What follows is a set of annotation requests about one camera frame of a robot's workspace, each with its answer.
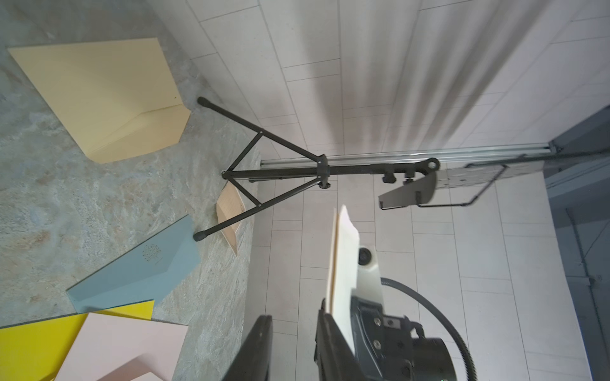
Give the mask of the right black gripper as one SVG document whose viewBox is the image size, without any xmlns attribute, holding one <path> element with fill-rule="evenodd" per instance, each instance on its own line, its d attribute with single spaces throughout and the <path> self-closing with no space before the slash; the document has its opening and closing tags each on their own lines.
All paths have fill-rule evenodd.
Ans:
<svg viewBox="0 0 610 381">
<path fill-rule="evenodd" d="M 383 314 L 380 303 L 353 297 L 350 318 L 355 358 L 368 380 L 456 380 L 440 338 L 426 338 L 422 325 Z"/>
</svg>

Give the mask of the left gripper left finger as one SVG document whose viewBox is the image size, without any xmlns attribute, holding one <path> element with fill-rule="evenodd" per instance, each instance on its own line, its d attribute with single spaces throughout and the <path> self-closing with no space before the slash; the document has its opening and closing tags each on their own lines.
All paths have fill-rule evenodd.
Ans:
<svg viewBox="0 0 610 381">
<path fill-rule="evenodd" d="M 242 343 L 222 381 L 267 381 L 273 347 L 273 318 L 261 315 Z"/>
</svg>

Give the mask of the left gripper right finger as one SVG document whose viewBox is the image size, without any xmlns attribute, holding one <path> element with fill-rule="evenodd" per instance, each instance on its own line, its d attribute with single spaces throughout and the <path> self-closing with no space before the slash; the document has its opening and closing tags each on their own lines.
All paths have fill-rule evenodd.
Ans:
<svg viewBox="0 0 610 381">
<path fill-rule="evenodd" d="M 367 354 L 366 335 L 362 314 L 358 309 L 350 313 L 352 324 L 351 349 L 334 318 L 327 314 L 326 300 L 322 299 L 318 312 L 314 362 L 318 366 L 320 380 L 367 380 L 361 360 Z"/>
</svg>

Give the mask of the pink envelope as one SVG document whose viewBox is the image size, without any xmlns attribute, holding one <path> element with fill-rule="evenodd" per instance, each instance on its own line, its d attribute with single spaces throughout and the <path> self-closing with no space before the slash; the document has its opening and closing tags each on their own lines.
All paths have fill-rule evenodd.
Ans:
<svg viewBox="0 0 610 381">
<path fill-rule="evenodd" d="M 107 314 L 89 314 L 57 380 L 129 379 L 150 371 L 173 378 L 188 327 Z"/>
</svg>

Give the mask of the kraft tan envelope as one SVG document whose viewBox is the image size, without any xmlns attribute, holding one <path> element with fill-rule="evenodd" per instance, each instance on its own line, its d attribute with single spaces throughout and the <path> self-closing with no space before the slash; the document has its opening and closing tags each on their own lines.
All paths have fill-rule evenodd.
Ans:
<svg viewBox="0 0 610 381">
<path fill-rule="evenodd" d="M 191 116 L 155 37 L 19 47 L 9 53 L 95 163 L 175 145 Z"/>
</svg>

